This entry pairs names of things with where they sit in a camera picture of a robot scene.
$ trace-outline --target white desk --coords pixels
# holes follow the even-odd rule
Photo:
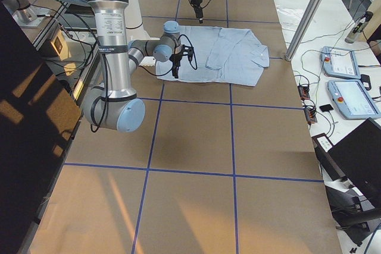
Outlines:
[[[302,13],[307,7],[309,0],[274,0],[274,2],[278,10],[278,16],[282,25],[282,32],[285,38],[285,42],[287,45],[289,45],[293,35],[295,34],[297,26],[294,24],[298,22],[298,17],[300,18],[302,16]],[[336,36],[322,37],[311,42],[301,44],[294,58],[292,59],[292,68],[294,71],[297,71],[294,73],[298,74],[299,72],[303,76],[306,76],[311,83],[317,82],[318,78],[316,76],[302,69],[303,63],[303,67],[306,70],[311,71],[315,74],[320,74],[320,53],[314,51],[306,52],[310,49],[320,51],[323,46],[335,46],[338,48],[347,48],[353,50],[368,48],[368,44],[365,42],[355,42],[353,44],[348,44],[344,41],[346,35],[349,32],[349,28],[353,25],[354,22],[341,0],[322,0],[302,42],[314,39],[317,36],[336,34],[345,28],[348,29],[337,34]],[[356,51],[355,54],[359,65],[378,65],[378,61],[370,49]],[[372,97],[380,96],[379,86],[381,85],[381,69],[360,68],[360,73],[368,74],[370,76],[372,89],[369,91],[369,94]],[[349,132],[355,129],[358,125],[360,125],[363,120],[345,120],[344,117],[338,111],[336,111],[336,107],[332,103],[327,90],[327,81],[330,79],[334,78],[327,77],[324,75],[324,72],[322,72],[320,74],[319,85],[312,84],[310,86],[310,95],[312,100],[316,103],[316,106],[331,104],[335,108],[335,110],[333,110],[331,113],[335,121],[338,123],[336,123],[335,132],[330,137],[331,141],[335,144],[344,138]],[[317,114],[317,119],[318,123],[312,124],[311,126],[311,136],[319,133],[327,133],[329,129],[329,123],[321,115]],[[349,239],[349,237],[346,236],[344,231],[338,231],[338,236],[341,241],[343,253],[348,253],[352,247],[357,247]],[[361,247],[358,247],[356,251],[357,254],[364,253],[369,238],[370,236],[365,239]],[[380,253],[379,249],[381,249],[381,231],[375,235],[367,254]]]

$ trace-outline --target warning label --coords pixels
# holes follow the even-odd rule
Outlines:
[[[96,31],[98,36],[124,35],[123,19],[119,13],[96,13]]]

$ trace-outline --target black monitor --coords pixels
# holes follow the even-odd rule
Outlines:
[[[366,119],[328,153],[371,204],[381,208],[381,126]]]

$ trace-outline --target table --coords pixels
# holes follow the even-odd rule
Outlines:
[[[188,0],[139,0],[145,29],[197,25]],[[204,25],[269,47],[255,88],[132,76],[131,134],[83,120],[34,253],[341,253],[273,0],[212,0]]]
[[[280,22],[283,25],[283,35],[285,37],[286,43],[289,43],[292,39],[292,36],[295,32],[295,26],[293,25],[294,21],[302,15],[302,12],[307,7],[309,0],[274,0],[275,4],[278,8]],[[310,82],[317,82],[317,77],[312,75],[311,73],[302,69],[303,67],[312,71],[315,74],[320,75],[320,83],[319,85],[314,84],[311,86],[310,95],[312,100],[316,103],[317,106],[324,104],[332,104],[331,96],[327,91],[327,81],[333,79],[332,77],[327,77],[324,73],[320,74],[321,71],[321,62],[320,62],[320,53],[316,51],[308,50],[317,50],[323,46],[336,46],[340,48],[347,48],[353,50],[361,50],[355,51],[357,61],[359,65],[379,65],[376,57],[373,55],[372,51],[368,48],[368,44],[365,42],[355,42],[353,44],[348,44],[344,41],[346,35],[349,33],[349,28],[354,24],[350,14],[346,10],[344,4],[341,0],[322,0],[314,19],[312,20],[304,38],[303,44],[301,44],[292,59],[292,67],[295,71],[295,74],[302,74],[309,78]],[[308,40],[314,39],[317,36],[321,35],[333,35],[328,37],[321,37],[315,39],[313,41],[307,42]],[[371,84],[373,86],[372,90],[369,91],[369,94],[372,97],[379,96],[378,86],[381,85],[381,70],[379,68],[360,68],[360,73],[366,73],[371,78]],[[337,122],[335,125],[335,132],[330,137],[330,140],[336,144],[342,138],[344,138],[349,132],[355,129],[358,125],[360,125],[363,120],[345,120],[343,116],[336,111],[336,107],[332,104],[335,110],[331,111],[334,120]],[[321,116],[317,115],[318,123],[313,124],[310,129],[311,136],[315,136],[320,133],[327,133],[329,129],[329,123]],[[345,191],[347,188],[339,183],[332,182],[332,180],[326,175],[324,176],[324,180],[326,181],[326,185],[330,187],[334,187],[340,189],[341,191]],[[343,231],[339,231],[339,238],[341,240],[341,245],[343,251],[350,251],[352,247],[357,247],[350,241],[349,237]],[[371,252],[376,251],[377,243],[379,246],[379,241],[372,242],[372,247],[370,248],[369,253],[377,253]],[[359,248],[358,251],[363,253],[365,246]]]

